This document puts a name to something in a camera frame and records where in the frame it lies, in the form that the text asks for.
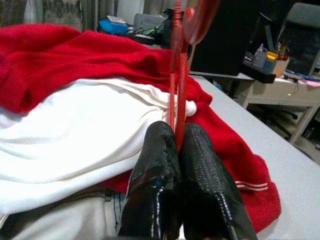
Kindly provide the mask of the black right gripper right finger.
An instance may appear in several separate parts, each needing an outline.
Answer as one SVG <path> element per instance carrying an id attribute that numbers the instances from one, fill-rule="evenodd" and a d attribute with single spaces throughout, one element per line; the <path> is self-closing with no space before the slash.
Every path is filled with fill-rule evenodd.
<path id="1" fill-rule="evenodd" d="M 187 240 L 255 240 L 256 232 L 236 183 L 205 129 L 188 123 L 179 152 L 182 217 Z"/>

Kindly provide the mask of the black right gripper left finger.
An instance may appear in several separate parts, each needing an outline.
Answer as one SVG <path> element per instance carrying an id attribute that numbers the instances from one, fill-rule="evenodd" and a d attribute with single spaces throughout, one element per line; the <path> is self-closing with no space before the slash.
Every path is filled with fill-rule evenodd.
<path id="1" fill-rule="evenodd" d="M 163 121 L 146 130 L 130 175 L 118 236 L 177 238 L 181 217 L 177 187 L 181 180 L 172 128 Z"/>

